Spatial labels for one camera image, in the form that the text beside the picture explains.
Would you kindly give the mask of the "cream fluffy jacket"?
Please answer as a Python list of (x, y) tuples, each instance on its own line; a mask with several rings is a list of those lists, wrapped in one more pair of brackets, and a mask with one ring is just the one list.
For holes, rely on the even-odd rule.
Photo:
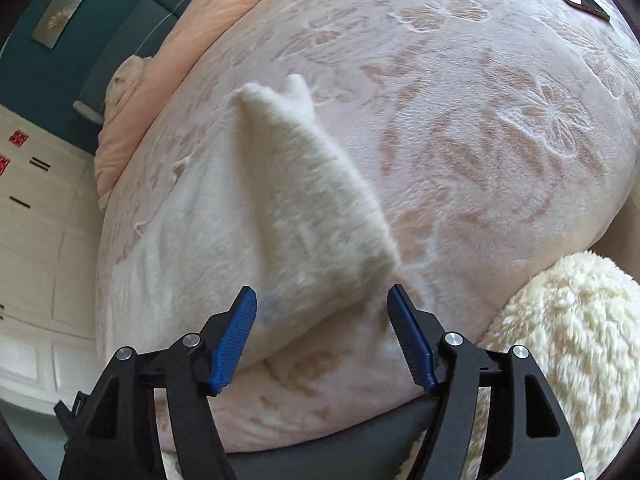
[[(589, 477), (605, 470), (639, 417), (639, 285), (592, 252), (530, 275), (520, 260), (411, 248), (393, 274), (440, 322), (483, 347), (533, 351)], [(329, 316), (236, 375), (212, 402), (224, 447), (255, 452), (355, 426), (414, 399), (386, 318), (384, 290)]]

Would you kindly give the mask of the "peach pink duvet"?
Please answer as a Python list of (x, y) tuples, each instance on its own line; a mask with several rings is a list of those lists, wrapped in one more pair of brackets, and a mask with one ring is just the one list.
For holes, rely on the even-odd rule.
[(226, 32), (266, 0), (192, 0), (145, 67), (124, 104), (105, 121), (94, 160), (98, 206), (105, 210), (116, 183), (149, 128), (200, 59)]

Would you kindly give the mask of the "teal upholstered headboard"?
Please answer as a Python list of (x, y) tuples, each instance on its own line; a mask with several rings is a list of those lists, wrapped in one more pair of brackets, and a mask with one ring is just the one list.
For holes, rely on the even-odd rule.
[(52, 48), (34, 33), (51, 0), (32, 0), (3, 46), (1, 103), (87, 153), (99, 125), (75, 110), (104, 110), (105, 90), (129, 55), (155, 54), (191, 0), (84, 0)]

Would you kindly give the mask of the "cream crumpled garment on duvet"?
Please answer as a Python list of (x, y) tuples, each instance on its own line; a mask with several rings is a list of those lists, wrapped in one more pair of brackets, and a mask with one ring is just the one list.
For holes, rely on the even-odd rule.
[(104, 119), (110, 119), (118, 110), (120, 104), (124, 104), (134, 87), (140, 82), (145, 67), (152, 58), (140, 58), (139, 55), (130, 55), (118, 66), (105, 90)]

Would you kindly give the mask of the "pink butterfly pattern bedspread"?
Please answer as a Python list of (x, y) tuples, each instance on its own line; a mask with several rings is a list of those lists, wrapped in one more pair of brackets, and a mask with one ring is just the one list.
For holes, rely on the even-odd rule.
[(264, 1), (201, 57), (114, 187), (100, 360), (103, 281), (167, 197), (175, 162), (221, 130), (249, 82), (302, 76), (371, 185), (399, 260), (362, 304), (386, 297), (411, 248), (520, 260), (535, 275), (591, 246), (630, 192), (639, 134), (638, 41), (597, 2), (608, 23), (562, 0)]

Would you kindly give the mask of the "cream knit cardigan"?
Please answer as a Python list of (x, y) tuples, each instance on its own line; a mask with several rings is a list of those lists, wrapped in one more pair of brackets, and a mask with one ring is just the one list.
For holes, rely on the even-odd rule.
[(249, 82), (221, 130), (175, 162), (167, 197), (103, 281), (99, 352), (166, 348), (250, 286), (257, 315), (240, 363), (251, 366), (367, 301), (398, 260), (371, 185), (323, 130), (304, 78)]

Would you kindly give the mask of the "white panelled wardrobe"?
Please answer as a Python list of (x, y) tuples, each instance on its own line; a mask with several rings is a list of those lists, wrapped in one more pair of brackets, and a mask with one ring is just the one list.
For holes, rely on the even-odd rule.
[(1, 111), (1, 397), (50, 415), (100, 374), (93, 158)]

